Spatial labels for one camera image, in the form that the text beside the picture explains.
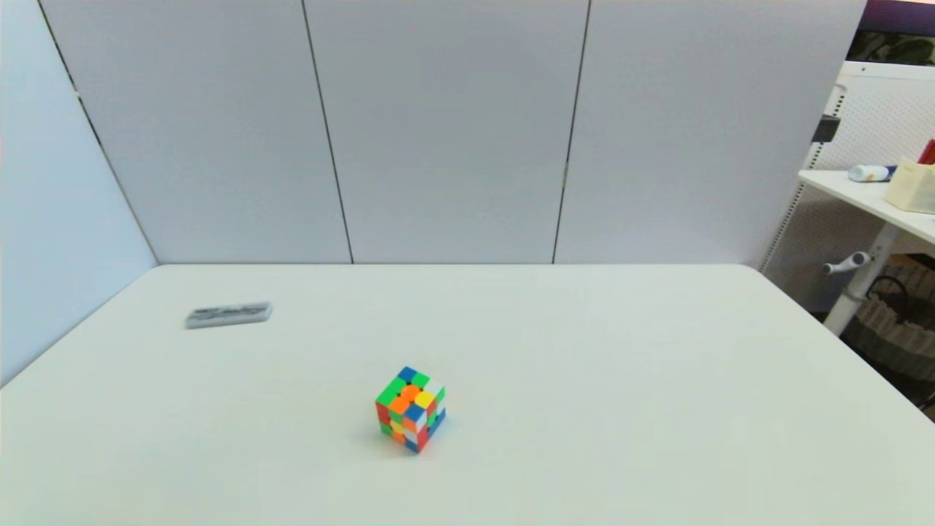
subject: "white wall panel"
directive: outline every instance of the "white wall panel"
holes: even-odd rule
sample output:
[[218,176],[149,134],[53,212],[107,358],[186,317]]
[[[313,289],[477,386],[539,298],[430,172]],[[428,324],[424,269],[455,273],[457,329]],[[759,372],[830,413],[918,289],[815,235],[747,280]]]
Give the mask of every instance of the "white wall panel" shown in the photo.
[[155,259],[39,4],[3,0],[0,11],[3,385]]
[[556,262],[747,263],[862,0],[595,0]]
[[349,261],[298,0],[43,0],[162,262]]
[[549,262],[585,0],[307,0],[355,261]]

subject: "bottle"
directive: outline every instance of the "bottle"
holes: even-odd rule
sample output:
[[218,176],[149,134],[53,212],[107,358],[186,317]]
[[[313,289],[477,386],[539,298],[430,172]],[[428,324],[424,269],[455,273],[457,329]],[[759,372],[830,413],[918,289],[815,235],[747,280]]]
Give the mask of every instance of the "bottle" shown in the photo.
[[858,183],[886,183],[895,171],[895,166],[857,165],[847,170],[847,178]]

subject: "tabletop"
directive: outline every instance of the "tabletop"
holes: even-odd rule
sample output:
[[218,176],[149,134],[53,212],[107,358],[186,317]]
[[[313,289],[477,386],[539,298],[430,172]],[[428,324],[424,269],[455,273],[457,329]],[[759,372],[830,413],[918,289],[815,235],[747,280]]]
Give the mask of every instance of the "tabletop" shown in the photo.
[[739,266],[163,266],[0,394],[10,526],[935,523],[935,426]]
[[803,183],[824,190],[887,223],[935,243],[935,215],[906,212],[889,204],[885,199],[889,186],[887,183],[855,183],[847,178],[846,171],[838,170],[802,170],[798,173],[798,178]]

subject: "wicker basket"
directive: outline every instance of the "wicker basket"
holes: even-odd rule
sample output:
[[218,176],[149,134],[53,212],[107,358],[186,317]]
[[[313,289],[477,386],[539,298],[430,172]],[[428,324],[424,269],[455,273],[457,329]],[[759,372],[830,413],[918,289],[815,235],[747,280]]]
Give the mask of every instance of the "wicker basket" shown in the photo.
[[841,339],[913,403],[935,401],[935,270],[887,266]]

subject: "box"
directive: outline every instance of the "box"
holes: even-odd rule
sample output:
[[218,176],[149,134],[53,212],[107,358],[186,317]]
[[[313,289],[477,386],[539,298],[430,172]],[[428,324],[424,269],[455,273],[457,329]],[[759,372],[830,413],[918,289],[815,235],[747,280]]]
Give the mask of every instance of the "box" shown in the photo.
[[935,213],[935,167],[899,161],[886,200],[908,212]]

